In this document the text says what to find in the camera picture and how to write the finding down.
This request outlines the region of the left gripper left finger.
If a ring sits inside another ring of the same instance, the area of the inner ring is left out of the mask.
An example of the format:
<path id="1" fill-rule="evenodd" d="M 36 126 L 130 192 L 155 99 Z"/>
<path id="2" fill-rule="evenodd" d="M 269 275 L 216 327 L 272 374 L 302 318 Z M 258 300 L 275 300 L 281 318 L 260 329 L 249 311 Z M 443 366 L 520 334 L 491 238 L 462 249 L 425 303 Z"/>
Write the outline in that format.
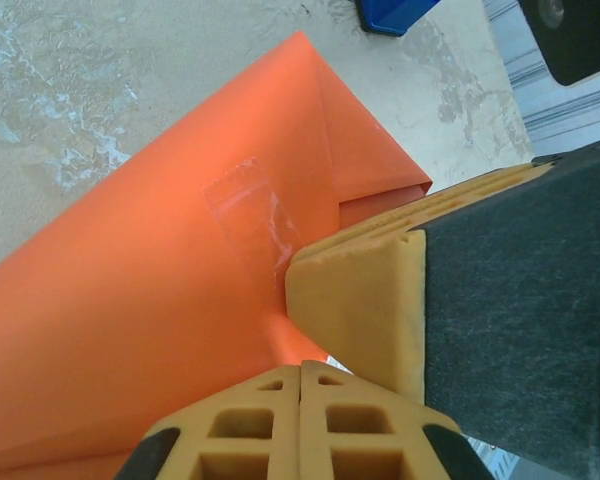
<path id="1" fill-rule="evenodd" d="M 297 479 L 300 368 L 282 366 L 155 423 L 117 479 Z"/>

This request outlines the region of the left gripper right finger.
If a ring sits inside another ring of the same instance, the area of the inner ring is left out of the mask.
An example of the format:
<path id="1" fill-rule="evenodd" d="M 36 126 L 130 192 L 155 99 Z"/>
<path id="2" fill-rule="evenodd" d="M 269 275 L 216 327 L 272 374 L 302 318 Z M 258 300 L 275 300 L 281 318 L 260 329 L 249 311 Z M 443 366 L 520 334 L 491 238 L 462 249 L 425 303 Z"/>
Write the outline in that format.
<path id="1" fill-rule="evenodd" d="M 301 365 L 301 479 L 489 479 L 446 415 L 317 361 Z"/>

